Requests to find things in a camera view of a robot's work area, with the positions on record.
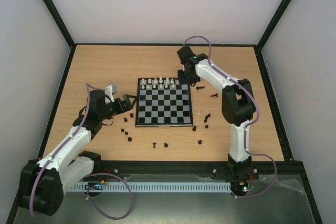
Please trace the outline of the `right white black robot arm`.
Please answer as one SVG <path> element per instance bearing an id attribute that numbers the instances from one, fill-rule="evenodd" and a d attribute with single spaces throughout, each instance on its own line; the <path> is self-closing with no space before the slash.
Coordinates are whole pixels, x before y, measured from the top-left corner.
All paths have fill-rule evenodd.
<path id="1" fill-rule="evenodd" d="M 254 113 L 259 112 L 251 83 L 230 76 L 206 54 L 196 55 L 189 46 L 180 48 L 177 55 L 183 65 L 177 72 L 181 84 L 195 84 L 203 78 L 222 93 L 222 115 L 230 124 L 231 134 L 228 169 L 232 176 L 242 177 L 251 166 L 249 128 Z"/>

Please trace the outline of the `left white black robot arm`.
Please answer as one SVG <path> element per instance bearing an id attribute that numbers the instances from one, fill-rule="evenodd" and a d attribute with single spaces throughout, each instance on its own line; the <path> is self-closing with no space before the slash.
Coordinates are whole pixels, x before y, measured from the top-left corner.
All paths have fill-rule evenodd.
<path id="1" fill-rule="evenodd" d="M 133 95 L 114 98 L 107 89 L 89 90 L 86 105 L 65 138 L 47 156 L 23 167 L 18 205 L 31 215 L 53 215 L 72 186 L 99 169 L 101 156 L 80 150 L 93 140 L 105 120 L 132 110 L 136 101 Z"/>

